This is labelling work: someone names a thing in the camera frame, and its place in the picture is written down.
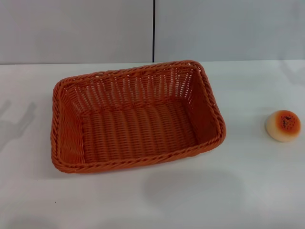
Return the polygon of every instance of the rectangular basket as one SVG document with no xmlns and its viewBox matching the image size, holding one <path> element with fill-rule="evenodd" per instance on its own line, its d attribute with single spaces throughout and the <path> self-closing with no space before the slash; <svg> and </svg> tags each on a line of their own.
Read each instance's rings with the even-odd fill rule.
<svg viewBox="0 0 305 229">
<path fill-rule="evenodd" d="M 207 76 L 194 61 L 70 77 L 53 91 L 52 162 L 62 172 L 174 161 L 224 138 Z"/>
</svg>

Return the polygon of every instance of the plastic wicker weave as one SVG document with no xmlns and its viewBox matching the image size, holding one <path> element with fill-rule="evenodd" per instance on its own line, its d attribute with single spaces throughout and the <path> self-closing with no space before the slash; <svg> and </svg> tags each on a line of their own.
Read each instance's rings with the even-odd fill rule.
<svg viewBox="0 0 305 229">
<path fill-rule="evenodd" d="M 207 76 L 194 61 L 70 77 L 53 91 L 52 161 L 62 172 L 174 161 L 224 138 Z"/>
</svg>

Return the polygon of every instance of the orange wicker basket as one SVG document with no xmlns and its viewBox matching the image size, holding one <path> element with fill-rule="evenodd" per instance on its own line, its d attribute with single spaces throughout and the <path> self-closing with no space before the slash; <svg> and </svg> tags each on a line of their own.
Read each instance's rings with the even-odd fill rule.
<svg viewBox="0 0 305 229">
<path fill-rule="evenodd" d="M 224 138 L 207 76 L 194 61 L 70 77 L 53 91 L 52 162 L 62 172 L 174 161 Z"/>
</svg>

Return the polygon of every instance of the basket bottom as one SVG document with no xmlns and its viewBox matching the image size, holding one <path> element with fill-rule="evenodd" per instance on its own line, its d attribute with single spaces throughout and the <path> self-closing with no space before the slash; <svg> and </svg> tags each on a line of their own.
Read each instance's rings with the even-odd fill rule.
<svg viewBox="0 0 305 229">
<path fill-rule="evenodd" d="M 83 116 L 85 163 L 161 155 L 198 144 L 181 101 Z"/>
</svg>

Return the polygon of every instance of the gray wall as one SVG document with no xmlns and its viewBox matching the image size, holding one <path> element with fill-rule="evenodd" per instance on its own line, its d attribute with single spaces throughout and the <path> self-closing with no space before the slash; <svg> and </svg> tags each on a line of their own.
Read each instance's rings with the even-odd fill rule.
<svg viewBox="0 0 305 229">
<path fill-rule="evenodd" d="M 0 63 L 151 62 L 152 0 L 0 0 Z"/>
<path fill-rule="evenodd" d="M 156 0 L 157 62 L 305 58 L 305 0 Z"/>
</svg>

